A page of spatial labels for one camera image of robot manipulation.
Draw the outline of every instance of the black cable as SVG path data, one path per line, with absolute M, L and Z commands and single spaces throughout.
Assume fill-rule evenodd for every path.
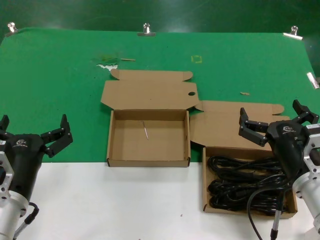
M 208 165 L 219 177 L 208 186 L 212 194 L 209 203 L 213 208 L 229 211 L 246 210 L 250 195 L 257 189 L 279 184 L 286 179 L 279 161 L 270 157 L 248 162 L 212 156 Z M 259 194 L 252 202 L 252 209 L 269 216 L 274 215 L 281 190 Z
M 251 203 L 252 203 L 252 200 L 254 199 L 254 197 L 257 195 L 257 194 L 260 194 L 262 192 L 266 192 L 266 191 L 274 191 L 274 190 L 277 190 L 277 189 L 282 189 L 283 190 L 283 186 L 287 185 L 291 180 L 290 179 L 287 179 L 285 180 L 283 183 L 279 183 L 278 186 L 266 186 L 266 187 L 263 187 L 263 188 L 260 188 L 258 190 L 256 190 L 254 193 L 251 194 L 251 196 L 249 197 L 248 199 L 248 202 L 247 202 L 247 213 L 248 213 L 248 217 L 249 217 L 249 221 L 253 227 L 253 230 L 255 231 L 255 234 L 257 235 L 257 237 L 259 238 L 259 240 L 263 240 L 262 237 L 260 236 L 257 228 L 256 228 L 256 225 L 252 219 L 252 216 L 251 216 Z
M 30 213 L 23 221 L 23 223 L 20 225 L 20 227 L 15 231 L 14 236 L 13 236 L 13 240 L 16 240 L 17 237 L 21 234 L 21 232 L 28 226 L 30 225 L 36 218 L 36 216 L 39 213 L 39 208 L 38 206 L 33 203 L 33 202 L 29 202 L 29 206 L 33 207 L 33 211 L 32 213 Z
M 257 230 L 257 228 L 256 228 L 256 226 L 255 226 L 255 223 L 254 223 L 254 221 L 253 221 L 253 219 L 252 219 L 252 216 L 251 216 L 251 208 L 252 208 L 251 204 L 252 204 L 252 201 L 253 201 L 254 197 L 255 197 L 257 194 L 260 194 L 260 193 L 266 192 L 266 191 L 274 191 L 274 190 L 276 190 L 276 189 L 278 189 L 278 188 L 283 188 L 283 186 L 289 184 L 289 186 L 287 186 L 287 187 L 284 189 L 284 191 L 282 192 L 282 196 L 283 196 L 283 197 L 282 197 L 282 198 L 279 197 L 280 200 L 278 200 L 278 206 L 281 206 L 281 208 L 283 207 L 285 193 L 286 193 L 287 191 L 289 191 L 290 189 L 292 189 L 291 181 L 298 175 L 300 169 L 303 167 L 303 165 L 304 165 L 304 163 L 305 163 L 304 160 L 303 160 L 303 159 L 304 159 L 304 151 L 303 151 L 303 149 L 301 149 L 300 152 L 301 152 L 301 156 L 300 156 L 301 165 L 300 165 L 300 167 L 298 167 L 298 169 L 297 169 L 297 171 L 296 171 L 296 175 L 292 175 L 292 177 L 291 177 L 290 179 L 287 178 L 283 183 L 279 183 L 278 185 L 260 188 L 260 189 L 256 190 L 255 192 L 253 192 L 252 195 L 251 195 L 251 196 L 249 197 L 249 199 L 248 199 L 247 206 L 246 206 L 247 214 L 248 214 L 250 223 L 251 223 L 251 225 L 252 225 L 252 227 L 253 227 L 253 230 L 254 230 L 255 234 L 257 235 L 257 237 L 259 238 L 259 240 L 263 240 L 263 239 L 262 239 L 262 237 L 260 236 L 260 234 L 259 234 L 259 232 L 258 232 L 258 230 Z M 274 231 L 271 230 L 271 235 L 270 235 L 271 240 L 275 240 L 275 239 L 277 238 L 277 235 L 278 235 L 278 232 L 274 232 Z
M 35 203 L 29 202 L 29 206 L 33 207 L 33 211 L 24 220 L 25 224 L 27 224 L 27 225 L 31 224 L 35 220 L 36 216 L 39 213 L 39 208 Z

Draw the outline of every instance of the small debris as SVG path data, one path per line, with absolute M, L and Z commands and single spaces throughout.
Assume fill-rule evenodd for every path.
M 131 62 L 135 62 L 135 59 L 131 59 L 131 58 L 120 58 L 120 60 L 122 61 L 131 61 Z

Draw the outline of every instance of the empty cardboard box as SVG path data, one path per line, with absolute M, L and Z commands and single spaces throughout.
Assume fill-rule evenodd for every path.
M 111 112 L 110 167 L 188 167 L 188 108 L 199 103 L 192 72 L 111 70 L 101 102 Z
M 288 120 L 287 116 L 278 116 L 284 111 L 279 104 L 201 101 L 197 106 L 203 112 L 190 117 L 190 139 L 192 142 L 204 146 L 202 155 L 202 204 L 206 213 L 247 214 L 247 211 L 229 211 L 213 208 L 209 201 L 212 197 L 208 191 L 210 183 L 217 179 L 216 174 L 208 167 L 211 156 L 226 156 L 244 161 L 253 161 L 260 158 L 272 157 L 269 144 L 261 147 L 239 136 L 240 108 L 244 108 L 252 121 L 271 123 Z M 293 217 L 298 209 L 296 197 L 292 191 L 285 196 L 287 212 L 281 218 Z M 265 216 L 263 213 L 252 211 L 253 215 Z

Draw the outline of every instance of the green mat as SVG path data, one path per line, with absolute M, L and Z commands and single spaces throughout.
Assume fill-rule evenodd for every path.
M 110 58 L 119 69 L 192 71 L 201 100 L 273 103 L 295 116 L 294 99 L 320 113 L 302 41 L 281 33 L 157 33 L 26 28 L 0 46 L 0 115 L 13 134 L 41 134 L 66 114 L 73 144 L 44 162 L 104 162 L 111 109 L 100 103 Z M 192 162 L 200 154 L 192 151 Z

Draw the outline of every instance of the white table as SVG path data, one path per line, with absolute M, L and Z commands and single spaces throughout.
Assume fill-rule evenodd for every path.
M 40 212 L 18 240 L 258 239 L 246 215 L 202 211 L 201 168 L 43 163 L 31 198 Z M 297 202 L 298 213 L 280 221 L 279 240 L 301 240 L 313 227 L 304 201 Z M 254 221 L 269 240 L 273 221 Z

